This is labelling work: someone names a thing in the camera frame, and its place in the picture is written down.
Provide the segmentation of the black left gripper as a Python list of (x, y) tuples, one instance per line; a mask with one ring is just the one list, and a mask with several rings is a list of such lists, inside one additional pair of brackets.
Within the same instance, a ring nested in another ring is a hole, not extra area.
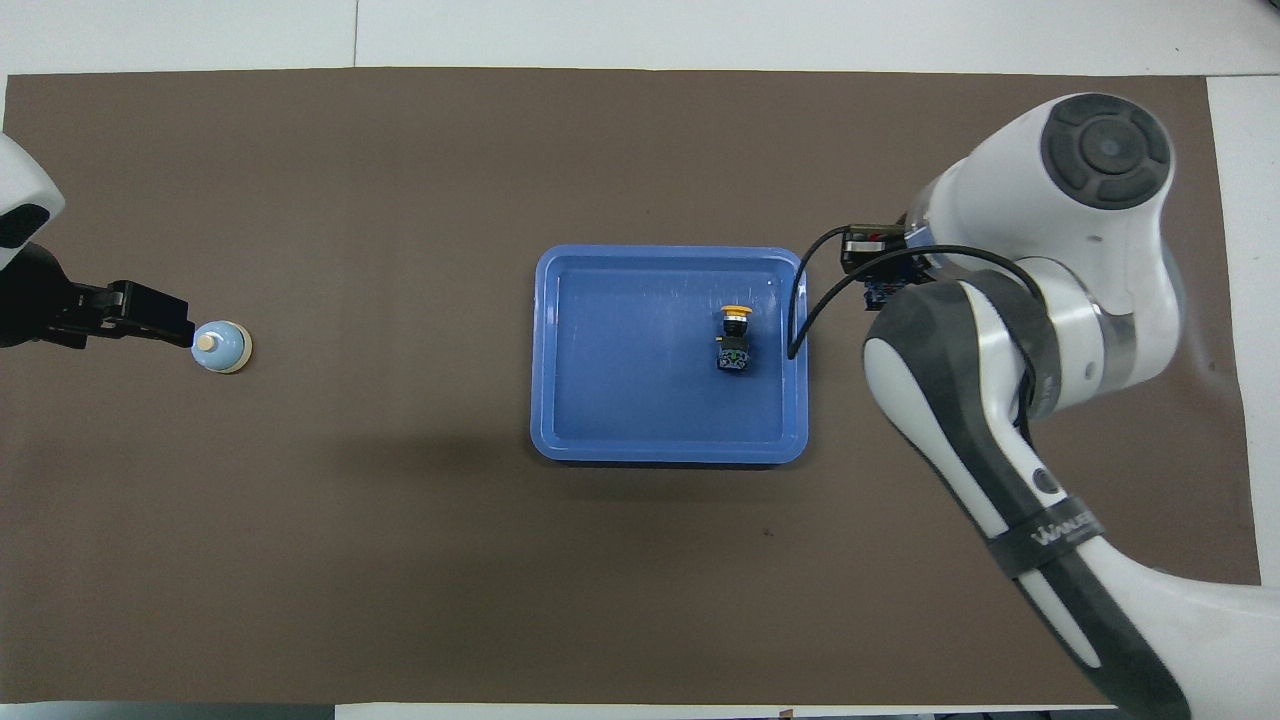
[[(67, 332), (56, 320), (67, 310)], [(156, 340), (179, 348), (195, 341), (189, 304), (134, 281), (108, 288), (76, 284), (38, 243), (26, 245), (1, 272), (1, 346), (46, 341), (86, 348), (90, 337)]]

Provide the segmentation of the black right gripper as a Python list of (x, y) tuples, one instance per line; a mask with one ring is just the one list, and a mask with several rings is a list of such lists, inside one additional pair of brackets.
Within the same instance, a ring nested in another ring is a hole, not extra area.
[(886, 256), (905, 251), (905, 234), (888, 225), (846, 225), (840, 234), (840, 265), (861, 287), (868, 311), (882, 310), (900, 291), (934, 282), (928, 263), (920, 258)]

